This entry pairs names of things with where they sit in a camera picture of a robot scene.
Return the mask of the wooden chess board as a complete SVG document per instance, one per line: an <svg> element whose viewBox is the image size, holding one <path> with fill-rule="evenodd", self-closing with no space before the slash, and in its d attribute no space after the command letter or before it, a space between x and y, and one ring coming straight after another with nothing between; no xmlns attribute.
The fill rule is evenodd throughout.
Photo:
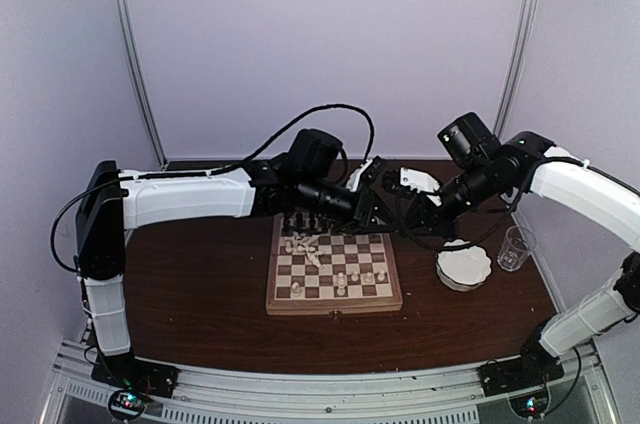
<svg viewBox="0 0 640 424"><path fill-rule="evenodd" d="M350 235L330 229L319 235L325 255L321 269L304 262L301 256L286 254L281 247L282 214L273 220L273 232L266 288L266 313L271 316L313 316L329 314L366 314L399 311L403 297L395 253L388 234ZM377 279L384 270L384 282ZM351 273L358 271L360 280L353 283ZM372 272L374 281L364 282L364 274ZM335 295L336 277L347 279L347 295ZM304 288L299 298L292 298L290 288L299 282Z"/></svg>

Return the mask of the white knight chess piece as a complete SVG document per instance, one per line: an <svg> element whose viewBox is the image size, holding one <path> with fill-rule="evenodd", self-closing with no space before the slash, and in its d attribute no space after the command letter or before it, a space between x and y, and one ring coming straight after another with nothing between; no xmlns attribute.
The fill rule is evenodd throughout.
<svg viewBox="0 0 640 424"><path fill-rule="evenodd" d="M293 282L290 288L290 295L292 298L299 298L304 291L304 288L299 282Z"/></svg>

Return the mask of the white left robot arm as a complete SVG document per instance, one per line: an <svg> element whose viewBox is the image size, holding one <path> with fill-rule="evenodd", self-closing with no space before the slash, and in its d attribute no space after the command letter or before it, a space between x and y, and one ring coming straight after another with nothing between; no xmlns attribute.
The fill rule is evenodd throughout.
<svg viewBox="0 0 640 424"><path fill-rule="evenodd" d="M273 222L265 310L270 316L394 312L403 299L385 206L357 173L331 183L324 166L286 160L233 170L146 173L101 163L76 215L75 262L106 373L123 388L134 359L124 297L126 237L202 220Z"/></svg>

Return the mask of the black chess pieces rows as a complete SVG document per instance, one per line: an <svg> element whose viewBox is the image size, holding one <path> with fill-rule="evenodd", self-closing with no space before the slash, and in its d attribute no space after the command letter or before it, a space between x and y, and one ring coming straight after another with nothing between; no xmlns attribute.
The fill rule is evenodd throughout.
<svg viewBox="0 0 640 424"><path fill-rule="evenodd" d="M284 213L280 224L280 235L307 237L326 234L330 231L330 220L320 214L307 211Z"/></svg>

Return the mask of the pile of white chess pieces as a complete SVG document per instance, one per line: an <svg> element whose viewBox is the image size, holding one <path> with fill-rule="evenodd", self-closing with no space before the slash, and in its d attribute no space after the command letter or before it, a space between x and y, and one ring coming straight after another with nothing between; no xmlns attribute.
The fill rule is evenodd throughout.
<svg viewBox="0 0 640 424"><path fill-rule="evenodd" d="M301 256L305 263L321 269L323 266L321 257L325 252L321 249L319 238L319 235L293 233L291 236L283 236L280 239L280 245L286 254Z"/></svg>

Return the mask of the round controller board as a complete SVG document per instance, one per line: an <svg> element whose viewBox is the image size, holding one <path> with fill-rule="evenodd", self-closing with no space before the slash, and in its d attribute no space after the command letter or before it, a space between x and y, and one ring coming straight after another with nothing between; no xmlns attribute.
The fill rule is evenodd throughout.
<svg viewBox="0 0 640 424"><path fill-rule="evenodd" d="M538 419L543 416L550 404L550 396L546 391L540 390L535 393L525 393L512 396L509 405L512 412L526 420Z"/></svg>
<svg viewBox="0 0 640 424"><path fill-rule="evenodd" d="M107 401L107 410L116 419L133 420L142 416L150 400L139 393L119 389L114 391Z"/></svg>

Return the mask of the left round controller board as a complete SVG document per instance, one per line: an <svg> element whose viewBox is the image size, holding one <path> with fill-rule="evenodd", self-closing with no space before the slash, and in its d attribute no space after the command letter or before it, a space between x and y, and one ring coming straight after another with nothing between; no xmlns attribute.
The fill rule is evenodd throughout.
<svg viewBox="0 0 640 424"><path fill-rule="evenodd" d="M133 420L142 416L150 400L139 393L119 389L114 391L107 401L107 410L116 419Z"/></svg>

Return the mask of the white scalloped ceramic bowl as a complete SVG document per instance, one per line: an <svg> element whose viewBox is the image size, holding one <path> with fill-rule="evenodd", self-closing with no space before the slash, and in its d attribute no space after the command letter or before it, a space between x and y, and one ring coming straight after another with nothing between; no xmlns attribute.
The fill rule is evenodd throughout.
<svg viewBox="0 0 640 424"><path fill-rule="evenodd" d="M436 272L449 289L468 292L487 280L492 272L491 259L480 246L440 252L436 258Z"/></svg>

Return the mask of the clear drinking glass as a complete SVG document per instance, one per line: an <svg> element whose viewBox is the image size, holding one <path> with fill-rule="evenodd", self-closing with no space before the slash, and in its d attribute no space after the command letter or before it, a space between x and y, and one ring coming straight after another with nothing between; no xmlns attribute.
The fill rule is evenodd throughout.
<svg viewBox="0 0 640 424"><path fill-rule="evenodd" d="M497 256L498 266L507 272L518 271L536 246L534 234L526 228L512 226L505 232Z"/></svg>

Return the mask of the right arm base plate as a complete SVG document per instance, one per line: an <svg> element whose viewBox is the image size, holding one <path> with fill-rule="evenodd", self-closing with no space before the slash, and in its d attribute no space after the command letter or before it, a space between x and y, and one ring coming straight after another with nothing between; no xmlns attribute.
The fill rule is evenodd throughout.
<svg viewBox="0 0 640 424"><path fill-rule="evenodd" d="M557 362L540 364L522 357L489 361L478 368L478 373L486 397L539 387L565 375Z"/></svg>

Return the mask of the right aluminium frame post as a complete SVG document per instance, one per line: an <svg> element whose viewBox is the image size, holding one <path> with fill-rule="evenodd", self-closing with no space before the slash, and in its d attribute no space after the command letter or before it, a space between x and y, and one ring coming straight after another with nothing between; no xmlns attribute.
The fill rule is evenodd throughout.
<svg viewBox="0 0 640 424"><path fill-rule="evenodd" d="M493 132L503 137L512 110L539 0L521 0L515 38Z"/></svg>

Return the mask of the aluminium frame post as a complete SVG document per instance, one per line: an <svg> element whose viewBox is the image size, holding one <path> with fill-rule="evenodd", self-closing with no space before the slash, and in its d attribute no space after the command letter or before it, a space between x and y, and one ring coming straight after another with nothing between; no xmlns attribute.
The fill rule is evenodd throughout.
<svg viewBox="0 0 640 424"><path fill-rule="evenodd" d="M126 55L127 69L133 86L135 102L140 111L143 127L151 144L155 160L159 168L164 169L168 165L169 160L167 159L164 146L162 145L159 129L153 115L135 40L128 0L114 1Z"/></svg>
<svg viewBox="0 0 640 424"><path fill-rule="evenodd" d="M521 0L515 38L493 132L503 137L512 110L539 0Z"/></svg>

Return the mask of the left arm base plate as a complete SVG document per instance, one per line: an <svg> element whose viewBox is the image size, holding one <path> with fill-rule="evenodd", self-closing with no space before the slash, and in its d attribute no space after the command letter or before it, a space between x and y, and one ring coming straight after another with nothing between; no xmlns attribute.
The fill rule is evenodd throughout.
<svg viewBox="0 0 640 424"><path fill-rule="evenodd" d="M174 366L138 359L130 362L107 360L91 371L94 381L162 398L173 396L178 376L179 370Z"/></svg>

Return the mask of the aluminium front rail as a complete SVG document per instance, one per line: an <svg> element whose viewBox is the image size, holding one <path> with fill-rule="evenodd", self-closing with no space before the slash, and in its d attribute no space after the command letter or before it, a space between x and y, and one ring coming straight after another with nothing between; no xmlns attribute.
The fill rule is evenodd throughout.
<svg viewBox="0 0 640 424"><path fill-rule="evenodd" d="M63 340L45 384L35 423L118 423L107 402L116 389L91 379L86 339ZM418 371L343 375L269 374L169 364L178 369L172 397L152 397L132 423L622 423L600 356L579 347L581 372L569 353L565 375L549 391L544 419L512 408L537 388L488 396L472 363Z"/></svg>

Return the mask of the left aluminium frame post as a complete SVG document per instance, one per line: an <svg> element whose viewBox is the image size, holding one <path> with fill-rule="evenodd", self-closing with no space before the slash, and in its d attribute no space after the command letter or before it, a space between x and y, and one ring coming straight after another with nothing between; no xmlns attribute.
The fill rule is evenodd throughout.
<svg viewBox="0 0 640 424"><path fill-rule="evenodd" d="M168 165L169 160L167 159L164 146L162 145L159 129L153 115L135 40L128 0L114 1L126 55L127 69L133 86L135 102L140 111L143 127L151 144L155 160L159 168L164 169Z"/></svg>

